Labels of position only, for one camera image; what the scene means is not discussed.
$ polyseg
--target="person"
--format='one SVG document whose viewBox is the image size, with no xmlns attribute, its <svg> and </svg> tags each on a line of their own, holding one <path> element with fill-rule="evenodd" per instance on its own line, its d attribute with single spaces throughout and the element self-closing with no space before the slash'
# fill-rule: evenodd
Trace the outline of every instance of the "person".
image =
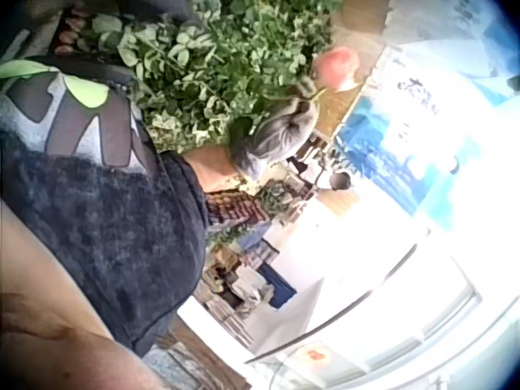
<svg viewBox="0 0 520 390">
<path fill-rule="evenodd" d="M 15 60 L 0 87 L 2 373 L 38 389 L 162 388 L 137 357 L 201 277 L 204 193 L 294 154 L 317 106 L 291 98 L 254 136 L 179 156 L 157 152 L 117 86 Z"/>
</svg>

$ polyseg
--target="window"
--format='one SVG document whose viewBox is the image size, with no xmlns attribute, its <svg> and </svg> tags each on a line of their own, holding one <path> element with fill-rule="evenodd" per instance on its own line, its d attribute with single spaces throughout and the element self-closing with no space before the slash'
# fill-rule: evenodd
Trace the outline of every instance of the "window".
<svg viewBox="0 0 520 390">
<path fill-rule="evenodd" d="M 425 243 L 359 306 L 268 358 L 271 366 L 284 366 L 274 370 L 277 375 L 300 375 L 312 383 L 296 388 L 361 384 L 429 349 L 478 303 L 453 258 Z M 315 345 L 310 355 L 308 345 Z"/>
</svg>

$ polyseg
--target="white wall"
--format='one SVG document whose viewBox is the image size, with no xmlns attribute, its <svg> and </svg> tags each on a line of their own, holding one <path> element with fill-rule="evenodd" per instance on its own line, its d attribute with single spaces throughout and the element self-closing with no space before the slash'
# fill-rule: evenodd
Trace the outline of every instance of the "white wall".
<svg viewBox="0 0 520 390">
<path fill-rule="evenodd" d="M 260 305 L 245 320 L 247 332 L 254 342 L 249 350 L 259 355 L 268 352 L 306 332 L 323 280 L 296 294 L 281 309 Z"/>
<path fill-rule="evenodd" d="M 328 267 L 320 264 L 323 246 L 334 244 L 337 217 L 320 202 L 309 202 L 302 216 L 287 227 L 275 224 L 264 238 L 280 253 L 271 266 L 298 292 L 322 279 Z"/>
</svg>

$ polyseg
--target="leaf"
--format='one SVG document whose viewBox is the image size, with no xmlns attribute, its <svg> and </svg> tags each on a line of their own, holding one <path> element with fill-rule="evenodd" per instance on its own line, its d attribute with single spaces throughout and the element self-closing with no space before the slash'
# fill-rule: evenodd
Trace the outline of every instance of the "leaf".
<svg viewBox="0 0 520 390">
<path fill-rule="evenodd" d="M 99 51 L 111 53 L 116 50 L 120 40 L 121 40 L 120 33 L 104 32 L 99 37 L 99 42 L 97 43 L 97 48 L 99 49 Z"/>
<path fill-rule="evenodd" d="M 177 61 L 182 66 L 185 66 L 189 61 L 189 52 L 186 49 L 182 49 L 177 56 Z"/>
<path fill-rule="evenodd" d="M 76 42 L 78 49 L 81 51 L 84 51 L 85 53 L 88 53 L 91 50 L 90 45 L 87 43 L 87 41 L 84 38 L 80 38 Z"/>
<path fill-rule="evenodd" d="M 154 60 L 157 58 L 158 54 L 156 51 L 149 51 L 148 53 L 146 53 L 145 55 L 145 60 L 143 61 L 144 65 L 145 65 L 145 69 L 147 71 L 152 71 L 152 63 L 154 62 Z"/>
<path fill-rule="evenodd" d="M 119 55 L 127 67 L 135 67 L 139 60 L 136 54 L 130 49 L 118 49 Z"/>
<path fill-rule="evenodd" d="M 217 101 L 217 97 L 216 96 L 211 96 L 209 99 L 208 99 L 208 102 L 206 103 L 206 108 L 207 109 L 211 109 L 213 108 L 213 106 L 215 105 L 215 102 Z"/>
<path fill-rule="evenodd" d="M 193 77 L 195 76 L 194 72 L 188 73 L 188 75 L 182 78 L 182 81 L 193 81 Z"/>
<path fill-rule="evenodd" d="M 210 39 L 211 39 L 211 35 L 210 34 L 202 34 L 202 35 L 199 35 L 195 41 L 198 44 L 201 44 L 202 42 L 209 41 Z"/>
<path fill-rule="evenodd" d="M 199 100 L 205 102 L 208 98 L 208 91 L 206 87 L 202 87 L 201 92 L 198 95 Z"/>
<path fill-rule="evenodd" d="M 208 54 L 206 54 L 206 56 L 204 58 L 205 63 L 208 63 L 211 60 L 211 58 L 215 55 L 216 50 L 217 50 L 217 47 L 214 47 L 213 49 L 210 50 L 210 52 Z"/>
<path fill-rule="evenodd" d="M 112 15 L 98 15 L 92 21 L 92 30 L 97 34 L 123 31 L 123 22 Z"/>
<path fill-rule="evenodd" d="M 179 32 L 177 34 L 177 43 L 180 43 L 181 45 L 186 45 L 191 40 L 192 38 L 190 38 L 186 32 Z"/>
<path fill-rule="evenodd" d="M 233 0 L 230 6 L 231 11 L 236 15 L 243 15 L 246 8 L 244 0 Z"/>
<path fill-rule="evenodd" d="M 153 42 L 157 36 L 158 26 L 155 24 L 147 24 L 141 31 L 135 32 L 134 35 L 145 41 Z"/>
<path fill-rule="evenodd" d="M 171 50 L 168 52 L 168 58 L 173 59 L 182 49 L 184 49 L 183 45 L 175 45 L 171 48 Z"/>
<path fill-rule="evenodd" d="M 141 81 L 145 79 L 145 68 L 142 63 L 138 63 L 136 67 L 137 78 Z"/>
</svg>

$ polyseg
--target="pink flower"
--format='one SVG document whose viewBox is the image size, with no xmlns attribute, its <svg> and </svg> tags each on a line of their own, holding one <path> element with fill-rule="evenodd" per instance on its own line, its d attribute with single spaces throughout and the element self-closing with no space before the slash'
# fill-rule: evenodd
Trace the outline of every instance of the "pink flower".
<svg viewBox="0 0 520 390">
<path fill-rule="evenodd" d="M 313 63 L 321 86 L 335 92 L 357 86 L 354 73 L 359 68 L 358 53 L 346 46 L 339 46 L 321 53 Z"/>
</svg>

